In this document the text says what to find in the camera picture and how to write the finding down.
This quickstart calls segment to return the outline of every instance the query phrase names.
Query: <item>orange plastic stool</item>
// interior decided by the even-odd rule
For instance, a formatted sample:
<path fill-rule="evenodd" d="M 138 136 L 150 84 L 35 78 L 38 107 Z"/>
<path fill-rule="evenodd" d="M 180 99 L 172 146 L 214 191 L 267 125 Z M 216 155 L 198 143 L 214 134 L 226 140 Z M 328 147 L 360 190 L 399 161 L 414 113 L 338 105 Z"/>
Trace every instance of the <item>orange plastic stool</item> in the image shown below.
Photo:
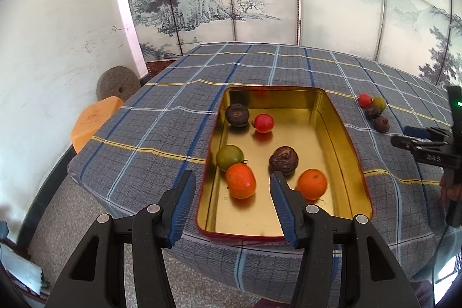
<path fill-rule="evenodd" d="M 123 101 L 120 98 L 108 97 L 82 111 L 71 132 L 72 145 L 77 153 L 122 105 Z"/>

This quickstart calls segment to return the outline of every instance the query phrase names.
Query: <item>orange fruit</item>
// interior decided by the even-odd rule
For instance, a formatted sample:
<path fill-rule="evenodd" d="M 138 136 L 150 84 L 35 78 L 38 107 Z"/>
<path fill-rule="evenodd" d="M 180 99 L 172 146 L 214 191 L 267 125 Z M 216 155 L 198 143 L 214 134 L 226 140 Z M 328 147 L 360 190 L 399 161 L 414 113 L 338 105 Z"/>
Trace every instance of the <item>orange fruit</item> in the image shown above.
<path fill-rule="evenodd" d="M 297 182 L 297 190 L 305 199 L 318 200 L 327 189 L 327 179 L 322 171 L 310 168 L 303 171 Z"/>
<path fill-rule="evenodd" d="M 236 163 L 228 168 L 225 180 L 228 183 L 230 195 L 236 199 L 246 199 L 252 196 L 257 187 L 252 169 L 243 163 Z"/>

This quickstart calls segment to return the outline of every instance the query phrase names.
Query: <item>tablecloth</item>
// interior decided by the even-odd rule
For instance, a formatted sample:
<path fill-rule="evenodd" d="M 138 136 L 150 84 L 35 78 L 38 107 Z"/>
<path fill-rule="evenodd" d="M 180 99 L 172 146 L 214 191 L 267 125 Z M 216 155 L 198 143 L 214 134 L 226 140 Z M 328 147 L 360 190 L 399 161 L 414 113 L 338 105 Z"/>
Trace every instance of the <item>tablecloth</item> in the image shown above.
<path fill-rule="evenodd" d="M 70 176 L 114 217 L 158 202 L 181 173 L 198 189 L 172 255 L 203 274 L 243 291 L 288 302 L 302 252 L 288 245 L 215 244 L 195 224 L 208 143 L 223 91 L 235 85 L 321 87 L 336 106 L 360 158 L 373 204 L 373 223 L 407 276 L 432 257 L 444 229 L 438 181 L 442 170 L 416 163 L 390 144 L 404 126 L 448 128 L 442 89 L 392 67 L 326 50 L 262 43 L 202 44 L 155 76 L 111 117 L 71 161 Z M 383 96 L 387 134 L 376 132 L 355 98 Z M 450 229 L 444 256 L 460 249 Z M 334 253 L 330 304 L 340 287 L 341 251 Z"/>

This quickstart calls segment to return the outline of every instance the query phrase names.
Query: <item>rectangular gold tin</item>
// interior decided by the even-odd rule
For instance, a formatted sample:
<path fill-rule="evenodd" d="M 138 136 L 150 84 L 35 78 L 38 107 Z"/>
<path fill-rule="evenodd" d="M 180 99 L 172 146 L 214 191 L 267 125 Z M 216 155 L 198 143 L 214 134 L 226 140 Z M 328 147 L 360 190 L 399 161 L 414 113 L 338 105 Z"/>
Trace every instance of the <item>rectangular gold tin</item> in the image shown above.
<path fill-rule="evenodd" d="M 225 110 L 232 103 L 246 105 L 250 119 L 267 113 L 274 119 L 270 134 L 252 126 L 231 127 Z M 257 181 L 256 193 L 238 200 L 229 195 L 216 153 L 227 144 L 238 146 Z M 328 180 L 327 191 L 316 204 L 334 216 L 372 217 L 364 176 L 353 144 L 326 92 L 315 87 L 231 87 L 224 94 L 210 141 L 197 211 L 199 230 L 210 237 L 251 241 L 281 241 L 282 229 L 269 193 L 269 157 L 280 146 L 299 156 L 295 173 L 287 177 L 294 189 L 300 174 L 317 168 Z"/>

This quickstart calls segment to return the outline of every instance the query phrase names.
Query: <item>red cherry tomato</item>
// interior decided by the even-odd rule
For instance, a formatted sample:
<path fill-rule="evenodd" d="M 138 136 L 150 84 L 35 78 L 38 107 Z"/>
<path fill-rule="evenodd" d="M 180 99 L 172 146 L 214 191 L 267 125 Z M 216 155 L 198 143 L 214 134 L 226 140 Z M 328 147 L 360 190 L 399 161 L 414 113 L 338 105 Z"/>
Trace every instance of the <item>red cherry tomato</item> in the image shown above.
<path fill-rule="evenodd" d="M 372 106 L 372 97 L 366 93 L 361 93 L 357 98 L 357 104 L 363 109 Z"/>
<path fill-rule="evenodd" d="M 274 127 L 274 120 L 268 114 L 260 114 L 255 117 L 252 125 L 257 132 L 268 133 Z"/>

